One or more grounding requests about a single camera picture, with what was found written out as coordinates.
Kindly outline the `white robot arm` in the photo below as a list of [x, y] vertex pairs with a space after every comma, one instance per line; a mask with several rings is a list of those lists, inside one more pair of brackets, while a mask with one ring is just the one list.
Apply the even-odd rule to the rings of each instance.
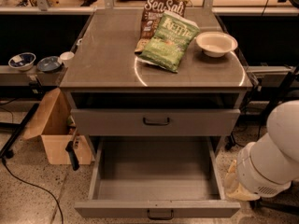
[[299, 101], [274, 108], [266, 128], [267, 133], [248, 143], [231, 163], [224, 179], [229, 198], [271, 198], [299, 178]]

